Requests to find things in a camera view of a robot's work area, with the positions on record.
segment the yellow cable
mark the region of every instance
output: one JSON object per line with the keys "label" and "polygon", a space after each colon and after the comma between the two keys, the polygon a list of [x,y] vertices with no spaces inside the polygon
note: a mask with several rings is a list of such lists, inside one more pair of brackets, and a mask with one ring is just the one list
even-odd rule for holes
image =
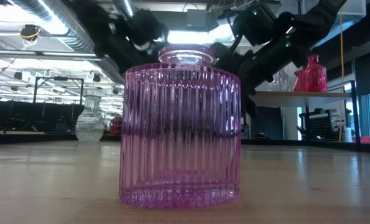
{"label": "yellow cable", "polygon": [[38,30],[38,32],[37,32],[36,34],[30,35],[30,36],[23,36],[23,35],[22,35],[22,29],[21,29],[21,31],[20,31],[19,33],[21,34],[21,37],[23,37],[23,38],[27,39],[27,38],[33,38],[33,37],[35,37],[35,36],[39,35],[39,34],[40,34],[40,32],[41,32],[41,29],[39,29],[39,30]]}
{"label": "yellow cable", "polygon": [[25,46],[24,46],[24,48],[23,48],[23,50],[26,50],[28,47],[30,47],[31,45],[29,45],[29,44],[26,44]]}
{"label": "yellow cable", "polygon": [[[344,40],[343,40],[343,28],[342,28],[342,23],[343,23],[343,16],[342,16],[342,9],[340,11],[340,27],[341,27],[341,32],[340,32],[340,40],[341,40],[341,93],[343,93],[344,88],[344,75],[345,75],[345,67],[344,67]],[[339,142],[341,142],[342,138],[342,100],[340,101],[340,136],[339,136]]]}

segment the desk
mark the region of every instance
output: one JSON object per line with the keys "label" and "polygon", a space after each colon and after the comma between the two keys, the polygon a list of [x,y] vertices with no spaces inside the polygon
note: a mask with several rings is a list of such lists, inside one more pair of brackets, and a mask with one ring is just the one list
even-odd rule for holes
{"label": "desk", "polygon": [[118,202],[119,143],[0,145],[0,224],[370,223],[370,154],[243,146],[237,202],[146,210]]}

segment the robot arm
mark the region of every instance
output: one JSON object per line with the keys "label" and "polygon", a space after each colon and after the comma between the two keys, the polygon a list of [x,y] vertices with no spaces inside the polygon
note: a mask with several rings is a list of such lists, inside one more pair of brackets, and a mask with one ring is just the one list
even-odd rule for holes
{"label": "robot arm", "polygon": [[[154,43],[165,36],[168,30],[149,11],[137,11],[132,18],[109,14],[93,0],[64,0],[77,15],[80,22],[95,42],[98,56],[109,55],[125,71],[130,67],[158,62],[159,49],[167,45]],[[241,80],[243,108],[255,115],[255,104],[249,99],[255,87],[265,80],[271,82],[273,74],[290,62],[297,67],[307,64],[310,49],[330,31],[336,15],[346,0],[321,0],[304,15],[284,12],[278,18],[261,2],[255,2],[240,12],[233,22],[232,31],[237,37],[229,49],[220,43],[211,48],[219,58],[213,66],[236,74]],[[254,53],[234,53],[244,36],[251,45],[263,46]],[[151,54],[139,50],[142,45],[152,50]]]}
{"label": "robot arm", "polygon": [[321,0],[306,14],[284,12],[278,18],[263,3],[257,2],[237,16],[232,30],[237,38],[245,36],[252,45],[268,44],[244,56],[233,52],[237,46],[230,49],[219,43],[211,46],[223,59],[215,66],[239,76],[243,108],[249,114],[256,114],[255,105],[248,97],[255,93],[255,87],[264,81],[273,81],[273,74],[290,62],[297,67],[306,66],[310,49],[327,36],[345,2]]}

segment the jar neck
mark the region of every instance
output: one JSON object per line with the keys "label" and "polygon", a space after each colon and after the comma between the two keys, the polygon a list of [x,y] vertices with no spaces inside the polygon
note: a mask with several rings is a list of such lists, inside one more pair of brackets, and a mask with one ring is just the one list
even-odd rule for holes
{"label": "jar neck", "polygon": [[308,67],[311,65],[319,64],[319,55],[311,55],[308,59]]}
{"label": "jar neck", "polygon": [[99,97],[87,96],[85,100],[85,110],[91,112],[98,112],[99,110]]}

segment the white shelf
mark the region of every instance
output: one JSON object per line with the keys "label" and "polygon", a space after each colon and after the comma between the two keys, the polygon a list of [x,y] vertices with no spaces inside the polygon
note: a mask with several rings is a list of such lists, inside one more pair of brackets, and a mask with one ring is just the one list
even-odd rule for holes
{"label": "white shelf", "polygon": [[306,107],[315,108],[328,103],[352,99],[350,93],[309,93],[257,91],[250,96],[257,106],[266,107]]}

